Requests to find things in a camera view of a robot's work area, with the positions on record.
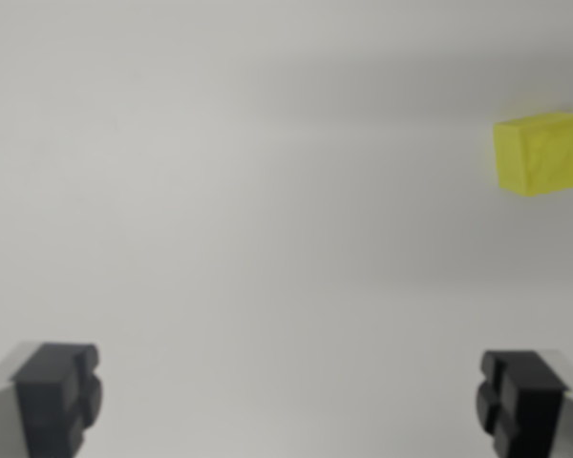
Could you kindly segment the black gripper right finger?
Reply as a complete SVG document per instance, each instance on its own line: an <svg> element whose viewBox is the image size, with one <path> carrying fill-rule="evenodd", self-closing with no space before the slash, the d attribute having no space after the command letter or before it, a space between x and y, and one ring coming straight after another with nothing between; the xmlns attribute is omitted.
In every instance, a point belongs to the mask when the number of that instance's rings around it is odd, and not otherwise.
<svg viewBox="0 0 573 458"><path fill-rule="evenodd" d="M487 350L476 395L501 458L573 457L573 364L554 350Z"/></svg>

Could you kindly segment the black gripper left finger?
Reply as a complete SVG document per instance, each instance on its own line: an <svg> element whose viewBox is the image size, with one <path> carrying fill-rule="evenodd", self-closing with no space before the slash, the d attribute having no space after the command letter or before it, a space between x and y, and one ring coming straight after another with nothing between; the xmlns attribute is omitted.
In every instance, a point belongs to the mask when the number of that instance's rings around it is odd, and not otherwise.
<svg viewBox="0 0 573 458"><path fill-rule="evenodd" d="M23 342L0 361L0 457L75 457L102 404L93 343Z"/></svg>

